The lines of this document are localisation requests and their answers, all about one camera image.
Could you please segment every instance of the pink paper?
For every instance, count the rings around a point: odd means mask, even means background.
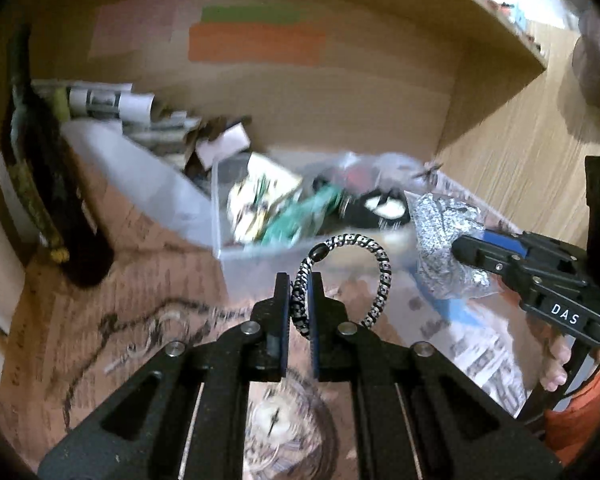
[[[179,0],[123,0],[98,9],[89,57],[115,56],[170,41]]]

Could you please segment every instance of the screw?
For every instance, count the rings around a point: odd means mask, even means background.
[[[431,357],[436,352],[435,347],[426,341],[418,341],[417,343],[414,343],[411,348],[413,348],[416,355],[419,355],[420,357]]]
[[[169,357],[178,357],[184,354],[186,345],[182,341],[171,341],[164,347],[165,353]]]
[[[243,334],[253,335],[260,331],[260,324],[257,321],[245,321],[240,325]]]
[[[358,331],[355,323],[344,321],[338,325],[338,332],[342,335],[354,335]]]

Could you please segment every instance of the silver foil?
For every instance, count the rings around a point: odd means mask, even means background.
[[[411,209],[418,236],[418,275],[435,298],[481,298],[498,291],[490,272],[463,265],[451,253],[459,236],[479,238],[484,232],[479,208],[427,193]]]

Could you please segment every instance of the orange sleeve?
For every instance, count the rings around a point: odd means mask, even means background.
[[[563,412],[544,412],[545,444],[563,464],[571,462],[600,423],[600,371]]]

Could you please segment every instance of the braided bracelet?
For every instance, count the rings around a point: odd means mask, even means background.
[[[309,285],[309,276],[311,270],[317,262],[322,261],[336,247],[345,245],[356,245],[365,248],[378,260],[378,268],[380,270],[380,283],[376,298],[372,304],[371,310],[366,314],[365,319],[361,324],[367,328],[371,328],[382,314],[386,299],[389,296],[389,288],[391,287],[391,263],[389,257],[382,246],[371,238],[359,234],[337,235],[329,238],[321,244],[317,244],[308,256],[300,264],[300,269],[296,274],[296,280],[291,291],[291,300],[289,307],[291,310],[291,319],[298,331],[304,336],[309,337],[309,322],[306,314],[306,294]]]

